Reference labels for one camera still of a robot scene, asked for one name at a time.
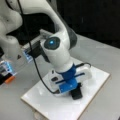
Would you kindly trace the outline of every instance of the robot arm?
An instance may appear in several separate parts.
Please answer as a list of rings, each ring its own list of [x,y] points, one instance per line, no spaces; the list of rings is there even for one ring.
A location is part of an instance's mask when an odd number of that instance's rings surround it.
[[[60,93],[76,89],[79,85],[75,76],[81,75],[71,59],[69,49],[77,43],[77,36],[67,26],[58,12],[53,9],[48,0],[7,0],[10,6],[21,12],[19,2],[24,14],[45,13],[58,27],[58,31],[47,40],[42,41],[41,46],[55,71],[62,75],[63,84],[59,85]]]
[[[53,20],[54,24],[58,27],[58,31],[42,43],[42,48],[57,72],[62,73],[69,70],[73,62],[71,61],[68,50],[76,45],[77,36],[63,21],[59,13],[54,10],[50,2],[48,0],[7,1],[10,6],[19,13],[21,12],[20,2],[24,14],[44,13]]]
[[[10,6],[20,12],[18,0],[7,0]],[[51,6],[49,0],[20,0],[24,14],[44,13],[47,14],[58,31],[51,37],[58,37],[67,49],[76,45],[77,37],[75,33],[67,26],[59,13]]]

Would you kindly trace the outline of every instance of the black cable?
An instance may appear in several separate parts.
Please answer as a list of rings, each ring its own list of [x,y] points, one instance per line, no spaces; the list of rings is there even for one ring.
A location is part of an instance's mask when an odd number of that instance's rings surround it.
[[[29,45],[30,45],[31,54],[32,54],[32,56],[33,56],[32,44],[31,44],[31,42],[30,42],[30,35],[29,35],[28,30],[27,30],[26,21],[25,21],[25,19],[24,19],[24,13],[23,13],[23,9],[22,9],[20,0],[18,0],[18,5],[19,5],[19,7],[20,7],[21,15],[22,15],[22,17],[23,17],[24,28],[25,28],[25,31],[26,31],[26,33],[27,33],[28,43],[29,43]],[[48,88],[48,86],[44,83],[44,81],[43,81],[43,79],[42,79],[42,77],[41,77],[41,75],[40,75],[40,72],[39,72],[39,69],[38,69],[38,66],[37,66],[37,63],[36,63],[36,59],[35,59],[34,57],[33,57],[33,61],[34,61],[34,64],[35,64],[35,67],[36,67],[38,76],[39,76],[40,80],[42,81],[43,85],[47,88],[47,90],[48,90],[50,93],[52,93],[52,94],[57,94],[57,93],[59,93],[59,90],[53,92],[53,91],[51,91],[51,90]]]

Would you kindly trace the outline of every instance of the white platform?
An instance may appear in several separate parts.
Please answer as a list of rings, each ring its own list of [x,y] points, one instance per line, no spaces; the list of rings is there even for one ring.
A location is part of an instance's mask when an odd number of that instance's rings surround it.
[[[73,60],[75,64],[81,63],[74,58]],[[110,76],[95,67],[91,67],[91,71],[93,78],[84,81],[82,99],[74,101],[70,95],[56,97],[49,93],[40,81],[22,96],[22,100],[49,120],[77,120]]]

